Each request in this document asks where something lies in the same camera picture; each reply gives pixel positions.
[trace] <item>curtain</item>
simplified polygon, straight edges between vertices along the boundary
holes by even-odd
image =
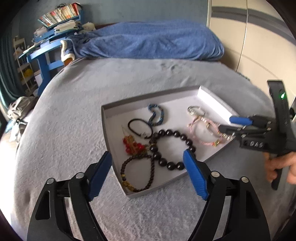
[[[0,100],[5,108],[20,96],[25,96],[13,57],[11,24],[0,38]]]

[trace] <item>blue blanket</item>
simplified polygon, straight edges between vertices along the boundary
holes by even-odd
[[[224,54],[218,37],[196,22],[124,22],[66,39],[64,55],[76,58],[175,58],[215,61]]]

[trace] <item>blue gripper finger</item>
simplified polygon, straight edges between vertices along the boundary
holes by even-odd
[[[207,200],[209,197],[209,192],[207,190],[207,180],[202,174],[201,170],[198,168],[195,160],[193,159],[189,150],[185,150],[183,153],[183,163],[186,167],[186,170],[190,176],[191,183],[198,196],[201,196],[203,200]]]
[[[92,201],[94,197],[98,196],[100,193],[100,190],[112,165],[111,154],[109,152],[105,152],[100,161],[92,165],[95,165],[96,168],[91,179],[89,180],[90,189],[88,198],[90,201]]]
[[[229,121],[233,124],[239,124],[242,126],[251,126],[253,121],[247,117],[240,117],[240,116],[231,116],[229,117]]]

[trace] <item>finger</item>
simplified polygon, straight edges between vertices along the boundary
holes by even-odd
[[[266,170],[271,170],[273,171],[275,168],[273,167],[272,163],[271,163],[271,160],[270,159],[266,159],[264,161],[264,167]]]
[[[290,166],[290,172],[291,172],[294,176],[296,176],[296,163],[295,163],[294,165],[291,165],[291,166]]]
[[[263,152],[263,156],[265,160],[269,160],[270,159],[270,155],[268,152]]]
[[[296,176],[293,175],[290,171],[287,176],[287,182],[290,184],[296,184]]]
[[[270,183],[276,179],[277,177],[277,173],[275,171],[267,171],[266,172],[266,179],[267,181],[269,181]]]
[[[294,152],[290,152],[284,156],[273,158],[270,162],[274,169],[281,169],[283,167],[291,166],[296,163],[296,155]]]

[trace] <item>gray box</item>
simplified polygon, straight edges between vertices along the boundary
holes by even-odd
[[[118,184],[129,198],[145,195],[158,188],[164,187],[168,183],[183,177],[187,173],[186,170],[169,171],[166,167],[160,167],[156,162],[154,181],[149,189],[133,193],[121,185],[121,165],[130,157],[125,152],[126,147],[122,143],[124,137],[122,127],[128,130],[127,124],[133,118],[149,120],[152,114],[147,109],[147,106],[151,103],[159,104],[165,111],[163,124],[154,127],[154,132],[157,132],[160,129],[172,129],[178,130],[189,136],[187,125],[192,122],[194,117],[188,114],[187,108],[192,105],[200,106],[206,111],[206,117],[221,124],[231,124],[229,122],[229,117],[232,115],[238,115],[224,101],[203,86],[160,91],[103,105],[103,131],[107,149],[111,153],[113,159],[112,168],[118,179]],[[140,126],[140,123],[138,125],[139,126],[136,126],[137,128],[147,128],[144,131],[148,133],[148,127],[145,127],[144,124]],[[217,139],[217,137],[210,135],[204,123],[198,123],[196,125],[196,134],[204,141],[215,141]],[[148,144],[149,140],[141,139],[136,135],[133,136],[135,137],[136,142]],[[197,149],[195,152],[197,160],[206,161],[228,143],[229,142],[225,141],[223,144],[213,147],[205,146],[194,141],[194,145]],[[168,161],[173,161],[175,163],[182,161],[183,151],[186,149],[186,145],[179,138],[173,136],[160,138],[157,145],[162,156]],[[145,187],[150,177],[150,165],[150,160],[148,159],[132,160],[127,164],[125,170],[127,181],[138,189]]]

